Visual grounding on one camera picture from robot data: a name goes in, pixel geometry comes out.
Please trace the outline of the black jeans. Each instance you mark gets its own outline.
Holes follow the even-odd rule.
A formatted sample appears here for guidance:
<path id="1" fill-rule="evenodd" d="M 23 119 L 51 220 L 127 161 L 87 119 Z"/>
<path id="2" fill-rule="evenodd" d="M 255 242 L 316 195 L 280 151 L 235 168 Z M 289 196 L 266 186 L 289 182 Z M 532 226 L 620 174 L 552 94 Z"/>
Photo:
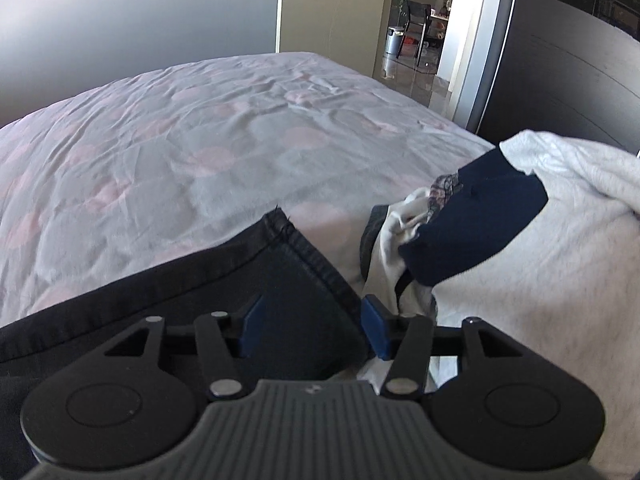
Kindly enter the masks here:
<path id="1" fill-rule="evenodd" d="M 58 302 L 1 330 L 1 475 L 18 479 L 36 460 L 20 411 L 40 382 L 129 326 L 159 315 L 190 325 L 213 311 L 266 300 L 256 350 L 236 368 L 260 378 L 327 380 L 373 352 L 359 325 L 360 299 L 281 209 L 217 247 Z"/>

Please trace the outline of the white fluffy garment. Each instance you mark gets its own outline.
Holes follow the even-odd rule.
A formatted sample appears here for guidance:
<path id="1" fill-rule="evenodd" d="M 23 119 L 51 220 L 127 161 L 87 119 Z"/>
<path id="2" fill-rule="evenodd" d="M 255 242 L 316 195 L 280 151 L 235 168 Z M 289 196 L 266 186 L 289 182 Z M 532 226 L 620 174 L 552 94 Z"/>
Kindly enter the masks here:
<path id="1" fill-rule="evenodd" d="M 610 479 L 639 472 L 639 161 L 612 146 L 525 130 L 502 142 L 548 202 L 501 252 L 436 285 L 439 323 L 468 316 L 587 384 L 604 434 L 591 463 Z"/>

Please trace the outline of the white and grey shirt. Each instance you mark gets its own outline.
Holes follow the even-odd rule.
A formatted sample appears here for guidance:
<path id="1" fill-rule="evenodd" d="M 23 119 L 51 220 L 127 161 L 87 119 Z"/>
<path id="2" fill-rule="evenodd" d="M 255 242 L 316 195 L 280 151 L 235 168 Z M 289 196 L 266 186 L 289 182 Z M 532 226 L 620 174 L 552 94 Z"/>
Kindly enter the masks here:
<path id="1" fill-rule="evenodd" d="M 415 315 L 434 320 L 437 304 L 430 286 L 408 277 L 399 247 L 411 242 L 420 226 L 434 220 L 459 188 L 458 176 L 445 174 L 398 203 L 371 210 L 360 240 L 363 293 L 378 298 L 388 312 L 403 320 Z"/>

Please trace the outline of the navy blue garment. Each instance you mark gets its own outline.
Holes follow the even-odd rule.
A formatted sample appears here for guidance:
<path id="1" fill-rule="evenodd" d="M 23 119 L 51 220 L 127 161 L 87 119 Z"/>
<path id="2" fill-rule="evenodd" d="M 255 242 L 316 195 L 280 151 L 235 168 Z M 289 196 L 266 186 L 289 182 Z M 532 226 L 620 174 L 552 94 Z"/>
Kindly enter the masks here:
<path id="1" fill-rule="evenodd" d="M 498 148 L 460 168 L 448 202 L 399 246 L 405 263 L 398 290 L 433 287 L 506 248 L 548 203 L 534 174 L 515 169 Z"/>

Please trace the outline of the pink dotted bed sheet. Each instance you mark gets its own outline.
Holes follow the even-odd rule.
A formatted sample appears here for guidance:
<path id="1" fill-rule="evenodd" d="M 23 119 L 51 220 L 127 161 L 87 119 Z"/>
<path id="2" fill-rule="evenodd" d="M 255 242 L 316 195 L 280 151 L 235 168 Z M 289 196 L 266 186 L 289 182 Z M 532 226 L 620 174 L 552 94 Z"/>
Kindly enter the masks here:
<path id="1" fill-rule="evenodd" d="M 281 208 L 354 289 L 370 210 L 489 144 L 311 53 L 111 82 L 1 130 L 1 321 L 219 245 Z"/>

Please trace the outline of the dark wardrobe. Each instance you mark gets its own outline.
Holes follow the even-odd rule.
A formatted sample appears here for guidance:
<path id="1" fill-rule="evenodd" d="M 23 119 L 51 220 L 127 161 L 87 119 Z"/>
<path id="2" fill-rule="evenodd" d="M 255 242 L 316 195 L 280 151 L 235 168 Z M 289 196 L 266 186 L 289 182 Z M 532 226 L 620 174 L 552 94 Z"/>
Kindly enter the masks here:
<path id="1" fill-rule="evenodd" d="M 478 134 L 549 131 L 639 151 L 639 0 L 514 0 Z"/>

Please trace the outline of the metal trash bin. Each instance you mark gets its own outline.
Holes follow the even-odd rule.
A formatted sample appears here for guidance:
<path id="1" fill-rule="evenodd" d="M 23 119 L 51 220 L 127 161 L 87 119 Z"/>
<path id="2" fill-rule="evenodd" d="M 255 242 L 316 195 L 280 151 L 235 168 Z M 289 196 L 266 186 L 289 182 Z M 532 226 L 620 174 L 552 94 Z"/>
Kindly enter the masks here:
<path id="1" fill-rule="evenodd" d="M 390 26 L 386 32 L 384 53 L 388 56 L 397 56 L 404 36 L 405 29 L 399 26 Z"/>

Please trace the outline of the dark chair in hallway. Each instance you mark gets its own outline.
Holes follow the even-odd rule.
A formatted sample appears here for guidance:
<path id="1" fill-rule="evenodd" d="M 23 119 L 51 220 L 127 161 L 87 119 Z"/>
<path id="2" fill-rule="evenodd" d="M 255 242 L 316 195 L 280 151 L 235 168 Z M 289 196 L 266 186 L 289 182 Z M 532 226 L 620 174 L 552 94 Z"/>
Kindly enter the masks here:
<path id="1" fill-rule="evenodd" d="M 416 45 L 416 53 L 414 59 L 420 61 L 425 40 L 427 38 L 428 29 L 432 22 L 432 6 L 428 3 L 420 3 L 412 0 L 405 1 L 407 11 L 407 21 L 404 28 L 404 39 L 401 41 L 400 48 L 397 51 L 396 58 L 399 58 L 401 50 L 404 47 L 405 40 L 408 38 L 409 32 L 413 30 L 419 33 L 419 41 Z"/>

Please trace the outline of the cream open door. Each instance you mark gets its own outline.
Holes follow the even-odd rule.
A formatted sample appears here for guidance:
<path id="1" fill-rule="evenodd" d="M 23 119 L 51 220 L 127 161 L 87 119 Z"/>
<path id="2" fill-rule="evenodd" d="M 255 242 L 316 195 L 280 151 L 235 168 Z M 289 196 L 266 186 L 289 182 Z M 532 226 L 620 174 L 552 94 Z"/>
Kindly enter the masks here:
<path id="1" fill-rule="evenodd" d="M 390 0 L 278 0 L 276 51 L 312 52 L 372 77 Z"/>

